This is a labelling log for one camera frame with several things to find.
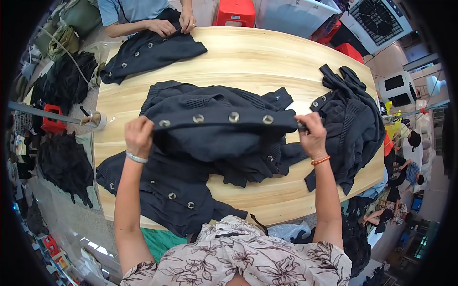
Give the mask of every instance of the cardigan button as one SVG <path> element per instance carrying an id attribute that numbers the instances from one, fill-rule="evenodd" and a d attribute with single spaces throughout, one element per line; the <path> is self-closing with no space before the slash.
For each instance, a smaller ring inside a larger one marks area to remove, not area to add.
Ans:
<path id="1" fill-rule="evenodd" d="M 202 114 L 194 115 L 192 117 L 192 121 L 194 121 L 196 123 L 202 123 L 204 121 L 204 117 L 203 117 Z"/>
<path id="2" fill-rule="evenodd" d="M 262 118 L 264 124 L 270 125 L 273 122 L 273 117 L 271 115 L 266 115 Z"/>
<path id="3" fill-rule="evenodd" d="M 170 121 L 161 120 L 161 121 L 159 121 L 159 126 L 161 126 L 161 127 L 169 127 L 170 126 Z"/>
<path id="4" fill-rule="evenodd" d="M 231 112 L 229 114 L 229 121 L 232 122 L 232 123 L 237 123 L 240 119 L 240 114 L 238 114 L 237 112 Z"/>

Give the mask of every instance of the light wood grain tabletop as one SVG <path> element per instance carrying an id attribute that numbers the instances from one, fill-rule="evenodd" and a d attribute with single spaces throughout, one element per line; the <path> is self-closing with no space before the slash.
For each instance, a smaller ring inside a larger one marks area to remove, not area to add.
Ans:
<path id="1" fill-rule="evenodd" d="M 293 97 L 297 114 L 310 113 L 309 106 L 329 90 L 322 85 L 319 68 L 328 64 L 336 73 L 341 66 L 353 69 L 367 85 L 367 93 L 377 93 L 371 71 L 365 65 L 324 45 L 281 32 L 245 27 L 202 27 L 191 34 L 208 52 L 193 59 L 127 77 L 121 85 L 100 86 L 97 110 L 105 113 L 104 130 L 94 132 L 95 165 L 125 150 L 124 124 L 138 117 L 151 85 L 175 80 L 197 86 L 237 87 L 259 95 L 284 86 Z M 109 59 L 118 49 L 110 51 Z M 286 135 L 288 142 L 299 141 L 298 133 Z M 207 186 L 219 201 L 256 215 L 270 225 L 315 212 L 315 192 L 309 192 L 304 178 L 312 170 L 310 159 L 291 166 L 288 176 L 267 178 L 262 183 L 248 183 L 246 188 L 224 184 L 223 177 L 210 175 Z M 347 200 L 383 177 L 383 150 L 360 170 L 349 195 L 339 187 L 341 201 Z M 114 220 L 115 196 L 98 186 L 100 202 L 107 220 Z M 143 217 L 141 227 L 165 229 Z"/>

